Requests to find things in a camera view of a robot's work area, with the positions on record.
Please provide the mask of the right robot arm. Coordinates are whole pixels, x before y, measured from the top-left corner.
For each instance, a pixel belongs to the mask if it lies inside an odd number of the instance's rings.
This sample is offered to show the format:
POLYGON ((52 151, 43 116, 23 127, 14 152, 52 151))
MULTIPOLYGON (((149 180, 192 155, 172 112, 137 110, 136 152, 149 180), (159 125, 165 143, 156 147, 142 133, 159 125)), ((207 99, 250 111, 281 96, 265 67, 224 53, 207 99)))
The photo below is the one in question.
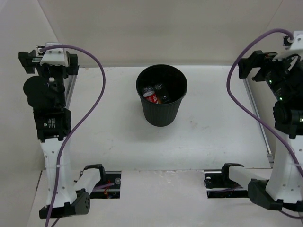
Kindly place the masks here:
POLYGON ((277 137, 272 173, 265 179, 241 164, 226 163, 205 172, 208 198, 243 196, 267 210, 303 210, 303 62, 298 53, 254 51, 238 62, 239 77, 258 68, 255 82, 266 82, 276 98, 277 137))

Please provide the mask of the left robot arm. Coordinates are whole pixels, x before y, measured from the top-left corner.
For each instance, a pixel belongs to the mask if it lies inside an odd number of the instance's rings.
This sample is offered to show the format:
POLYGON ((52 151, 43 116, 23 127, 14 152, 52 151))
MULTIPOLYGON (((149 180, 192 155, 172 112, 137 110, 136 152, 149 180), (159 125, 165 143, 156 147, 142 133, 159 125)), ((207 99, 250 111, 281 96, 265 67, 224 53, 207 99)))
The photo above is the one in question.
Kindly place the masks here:
POLYGON ((78 56, 64 49, 48 50, 37 54, 19 52, 18 59, 26 73, 23 91, 33 108, 37 138, 45 158, 48 179, 46 204, 39 217, 49 221, 88 214, 90 194, 94 188, 106 184, 106 174, 101 164, 86 166, 78 181, 71 178, 69 142, 71 112, 67 108, 64 81, 79 71, 78 56))

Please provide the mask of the red cap soda bottle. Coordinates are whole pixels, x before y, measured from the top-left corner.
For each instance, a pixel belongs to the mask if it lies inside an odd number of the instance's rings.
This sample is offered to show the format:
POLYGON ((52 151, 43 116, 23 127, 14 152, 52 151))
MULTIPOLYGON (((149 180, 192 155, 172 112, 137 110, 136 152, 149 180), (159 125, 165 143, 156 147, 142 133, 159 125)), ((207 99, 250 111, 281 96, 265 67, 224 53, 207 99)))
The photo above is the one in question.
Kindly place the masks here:
POLYGON ((152 103, 158 104, 158 99, 162 99, 164 101, 164 104, 170 102, 169 94, 166 90, 156 90, 156 92, 151 91, 148 93, 143 94, 143 97, 152 103))

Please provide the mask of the clear plastic bottle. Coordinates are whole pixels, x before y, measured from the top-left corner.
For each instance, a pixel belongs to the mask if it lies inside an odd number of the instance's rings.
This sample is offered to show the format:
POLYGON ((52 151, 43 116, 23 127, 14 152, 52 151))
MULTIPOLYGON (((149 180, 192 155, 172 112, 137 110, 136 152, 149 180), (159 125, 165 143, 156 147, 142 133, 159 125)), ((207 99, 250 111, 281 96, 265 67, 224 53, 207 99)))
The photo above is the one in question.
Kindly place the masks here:
POLYGON ((153 85, 147 85, 147 86, 144 86, 142 88, 142 93, 145 94, 145 93, 148 93, 148 92, 151 92, 151 91, 154 91, 156 92, 156 90, 161 90, 161 89, 164 89, 165 86, 163 83, 157 83, 157 84, 153 84, 153 85))

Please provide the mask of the black plastic bin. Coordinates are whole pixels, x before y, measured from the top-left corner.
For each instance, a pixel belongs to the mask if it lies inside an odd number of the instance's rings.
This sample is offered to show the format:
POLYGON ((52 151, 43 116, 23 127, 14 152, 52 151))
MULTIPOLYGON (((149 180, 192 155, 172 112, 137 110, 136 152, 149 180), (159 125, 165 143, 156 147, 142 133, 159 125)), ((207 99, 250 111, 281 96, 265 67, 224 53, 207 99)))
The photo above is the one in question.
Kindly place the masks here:
POLYGON ((187 79, 177 68, 158 64, 144 69, 136 80, 145 119, 153 126, 171 124, 187 92, 187 79))

